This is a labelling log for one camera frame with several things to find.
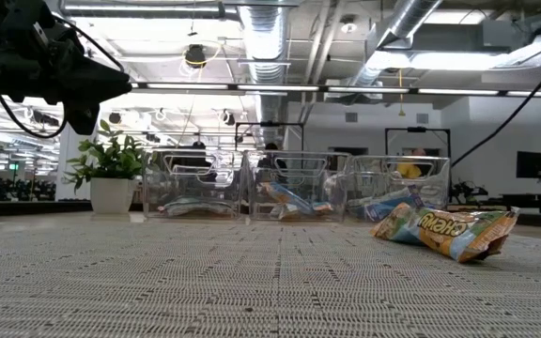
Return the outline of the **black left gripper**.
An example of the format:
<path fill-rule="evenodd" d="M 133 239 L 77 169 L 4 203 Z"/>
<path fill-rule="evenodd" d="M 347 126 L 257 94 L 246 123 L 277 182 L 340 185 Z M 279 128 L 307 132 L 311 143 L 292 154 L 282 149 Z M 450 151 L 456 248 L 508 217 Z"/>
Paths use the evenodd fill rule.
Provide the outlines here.
<path fill-rule="evenodd" d="M 74 30 L 60 21 L 35 22 L 21 31 L 0 23 L 0 98 L 27 97 L 63 105 L 63 122 L 88 135 L 99 104 L 129 93 L 130 77 L 85 56 Z"/>

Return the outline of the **green orange Chewy granola bar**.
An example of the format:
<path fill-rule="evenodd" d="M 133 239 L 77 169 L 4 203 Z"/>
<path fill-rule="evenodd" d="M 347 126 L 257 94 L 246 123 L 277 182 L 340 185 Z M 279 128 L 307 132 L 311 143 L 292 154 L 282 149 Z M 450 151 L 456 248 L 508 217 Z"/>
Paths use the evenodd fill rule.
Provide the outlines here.
<path fill-rule="evenodd" d="M 394 242 L 424 244 L 458 263 L 466 263 L 499 254 L 518 215 L 517 207 L 447 212 L 401 203 L 374 225 L 370 234 Z"/>

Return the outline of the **black monitor on arm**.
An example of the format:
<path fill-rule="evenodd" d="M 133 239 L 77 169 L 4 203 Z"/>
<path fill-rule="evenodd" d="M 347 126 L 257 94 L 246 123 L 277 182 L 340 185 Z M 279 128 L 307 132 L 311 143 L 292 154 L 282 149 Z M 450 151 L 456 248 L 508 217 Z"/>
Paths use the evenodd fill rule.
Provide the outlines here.
<path fill-rule="evenodd" d="M 540 152 L 517 152 L 516 178 L 541 179 Z"/>

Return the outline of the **black round ceiling device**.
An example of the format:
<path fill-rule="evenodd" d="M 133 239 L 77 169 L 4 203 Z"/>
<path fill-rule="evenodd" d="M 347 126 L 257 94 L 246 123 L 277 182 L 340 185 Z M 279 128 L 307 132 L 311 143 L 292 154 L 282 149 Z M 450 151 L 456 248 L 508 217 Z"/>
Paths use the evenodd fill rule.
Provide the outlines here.
<path fill-rule="evenodd" d="M 185 64 L 191 69 L 202 69 L 207 64 L 204 46 L 201 44 L 191 44 L 185 51 Z"/>

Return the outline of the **red white granola bar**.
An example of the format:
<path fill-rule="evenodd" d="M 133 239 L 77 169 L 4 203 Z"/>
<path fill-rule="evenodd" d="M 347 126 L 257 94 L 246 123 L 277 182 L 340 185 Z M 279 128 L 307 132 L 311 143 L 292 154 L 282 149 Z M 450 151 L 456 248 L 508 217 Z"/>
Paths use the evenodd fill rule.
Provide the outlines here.
<path fill-rule="evenodd" d="M 231 218 L 235 210 L 231 204 L 205 197 L 179 197 L 157 207 L 160 214 L 168 218 L 177 217 L 212 217 Z"/>

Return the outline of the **clear plastic bin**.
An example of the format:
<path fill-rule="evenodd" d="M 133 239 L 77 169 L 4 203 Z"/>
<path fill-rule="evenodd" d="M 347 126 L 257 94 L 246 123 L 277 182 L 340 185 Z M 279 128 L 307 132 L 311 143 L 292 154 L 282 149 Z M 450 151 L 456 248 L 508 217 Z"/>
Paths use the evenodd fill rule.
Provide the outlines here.
<path fill-rule="evenodd" d="M 348 199 L 397 197 L 409 185 L 416 185 L 424 207 L 443 209 L 449 199 L 450 160 L 426 157 L 434 162 L 427 177 L 402 178 L 396 166 L 411 156 L 355 156 L 348 165 Z"/>
<path fill-rule="evenodd" d="M 170 161 L 184 148 L 155 148 L 147 154 L 143 173 L 143 211 L 148 218 L 237 219 L 240 216 L 243 154 L 235 150 L 206 149 L 211 167 L 205 172 L 177 172 Z M 177 217 L 160 214 L 157 207 L 179 197 L 205 197 L 231 204 L 231 218 Z"/>
<path fill-rule="evenodd" d="M 348 161 L 350 155 L 340 152 L 279 150 L 285 170 L 257 168 L 266 150 L 246 151 L 243 168 L 247 171 L 244 199 L 249 217 L 254 221 L 273 221 L 271 210 L 282 205 L 271 199 L 260 187 L 262 182 L 277 182 L 297 194 L 311 206 L 330 203 L 335 212 L 330 217 L 303 222 L 341 222 L 345 218 L 348 195 Z"/>

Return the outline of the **black gantry frame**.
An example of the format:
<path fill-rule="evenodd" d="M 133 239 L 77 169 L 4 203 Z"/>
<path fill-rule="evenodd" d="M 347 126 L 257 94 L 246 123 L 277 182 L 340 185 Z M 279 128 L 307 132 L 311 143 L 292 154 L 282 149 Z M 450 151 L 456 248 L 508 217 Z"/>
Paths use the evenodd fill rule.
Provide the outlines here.
<path fill-rule="evenodd" d="M 414 148 L 428 150 L 430 156 L 452 156 L 451 131 L 441 128 L 401 127 L 384 130 L 384 154 L 410 154 Z"/>
<path fill-rule="evenodd" d="M 301 122 L 290 123 L 290 122 L 277 122 L 277 121 L 262 121 L 262 122 L 237 122 L 234 130 L 234 148 L 238 148 L 238 144 L 242 142 L 243 137 L 246 134 L 251 135 L 249 130 L 252 127 L 259 127 L 260 129 L 280 129 L 287 127 L 297 127 L 300 130 L 300 146 L 301 150 L 305 149 L 305 139 L 304 139 L 304 124 Z"/>

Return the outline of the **long blue granola bar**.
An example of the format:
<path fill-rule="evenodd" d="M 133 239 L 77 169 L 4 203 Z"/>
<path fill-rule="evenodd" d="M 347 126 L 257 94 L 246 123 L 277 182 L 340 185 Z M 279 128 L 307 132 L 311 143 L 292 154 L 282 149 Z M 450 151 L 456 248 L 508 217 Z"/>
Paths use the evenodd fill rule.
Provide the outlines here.
<path fill-rule="evenodd" d="M 303 214 L 315 212 L 308 202 L 277 182 L 262 182 L 260 187 L 271 199 L 280 204 L 292 205 Z"/>

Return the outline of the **green plant in white pot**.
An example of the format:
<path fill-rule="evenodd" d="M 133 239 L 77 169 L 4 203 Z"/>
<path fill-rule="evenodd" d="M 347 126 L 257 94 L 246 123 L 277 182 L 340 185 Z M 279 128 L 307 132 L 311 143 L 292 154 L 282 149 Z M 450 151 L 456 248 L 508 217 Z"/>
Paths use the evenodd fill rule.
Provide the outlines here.
<path fill-rule="evenodd" d="M 71 170 L 64 178 L 74 185 L 74 191 L 88 183 L 89 201 L 95 214 L 120 215 L 129 212 L 134 195 L 134 180 L 145 167 L 143 144 L 123 131 L 115 131 L 100 120 L 97 138 L 79 143 L 80 155 L 67 160 Z"/>

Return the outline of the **person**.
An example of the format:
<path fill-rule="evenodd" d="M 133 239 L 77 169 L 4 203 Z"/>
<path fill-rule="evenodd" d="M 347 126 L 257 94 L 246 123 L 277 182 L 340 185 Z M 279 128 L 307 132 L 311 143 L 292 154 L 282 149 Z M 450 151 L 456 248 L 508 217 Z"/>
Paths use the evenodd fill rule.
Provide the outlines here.
<path fill-rule="evenodd" d="M 204 143 L 195 141 L 191 146 L 175 151 L 170 161 L 171 169 L 177 172 L 205 172 L 211 167 L 205 150 Z"/>
<path fill-rule="evenodd" d="M 285 170 L 286 162 L 279 158 L 279 147 L 275 143 L 265 145 L 266 154 L 257 162 L 257 168 Z"/>
<path fill-rule="evenodd" d="M 426 158 L 426 152 L 418 147 L 412 150 L 411 159 L 404 159 L 396 166 L 396 170 L 402 178 L 415 179 L 427 177 L 433 171 L 434 162 Z"/>

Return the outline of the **long ceiling light strip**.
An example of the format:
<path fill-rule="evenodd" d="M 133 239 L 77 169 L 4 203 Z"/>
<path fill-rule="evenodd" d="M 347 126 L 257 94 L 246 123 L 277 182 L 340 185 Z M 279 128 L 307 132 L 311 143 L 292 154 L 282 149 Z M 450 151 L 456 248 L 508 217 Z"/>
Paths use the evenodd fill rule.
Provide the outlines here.
<path fill-rule="evenodd" d="M 291 84 L 203 84 L 203 83 L 131 83 L 139 90 L 174 90 L 174 91 L 240 91 L 240 92 L 297 92 L 331 94 L 391 94 L 421 96 L 470 96 L 470 97 L 507 97 L 541 99 L 541 91 L 498 90 L 498 89 L 454 89 L 454 88 L 418 88 L 418 87 L 358 87 L 339 85 L 291 85 Z"/>

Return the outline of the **silver ventilation duct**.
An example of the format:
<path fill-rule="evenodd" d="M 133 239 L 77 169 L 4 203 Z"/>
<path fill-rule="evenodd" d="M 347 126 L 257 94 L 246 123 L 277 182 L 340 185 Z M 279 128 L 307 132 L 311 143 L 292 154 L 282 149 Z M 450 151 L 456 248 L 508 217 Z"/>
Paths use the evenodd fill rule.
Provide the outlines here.
<path fill-rule="evenodd" d="M 282 85 L 286 78 L 286 34 L 288 8 L 241 7 L 243 42 L 253 85 Z M 258 122 L 281 122 L 286 117 L 286 96 L 262 94 L 255 97 Z"/>
<path fill-rule="evenodd" d="M 372 24 L 364 44 L 366 60 L 348 86 L 372 86 L 384 70 L 407 68 L 407 57 L 398 51 L 411 49 L 414 34 L 442 1 L 398 0 L 390 17 Z"/>

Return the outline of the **grey woven mat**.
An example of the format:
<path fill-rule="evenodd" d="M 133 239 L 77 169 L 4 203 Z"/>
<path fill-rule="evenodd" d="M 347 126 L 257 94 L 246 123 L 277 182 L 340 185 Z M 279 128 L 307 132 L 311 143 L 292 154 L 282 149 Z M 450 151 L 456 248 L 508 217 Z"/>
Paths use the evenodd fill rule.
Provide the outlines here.
<path fill-rule="evenodd" d="M 0 337 L 541 338 L 541 239 L 459 264 L 361 227 L 0 223 Z"/>

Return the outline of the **black desk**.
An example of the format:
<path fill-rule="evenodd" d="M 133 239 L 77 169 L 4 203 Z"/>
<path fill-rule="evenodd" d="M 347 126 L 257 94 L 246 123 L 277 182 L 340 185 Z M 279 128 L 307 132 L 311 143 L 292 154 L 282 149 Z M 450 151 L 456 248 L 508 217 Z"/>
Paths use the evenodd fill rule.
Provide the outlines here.
<path fill-rule="evenodd" d="M 538 209 L 541 214 L 541 193 L 503 194 L 502 201 L 511 207 Z"/>

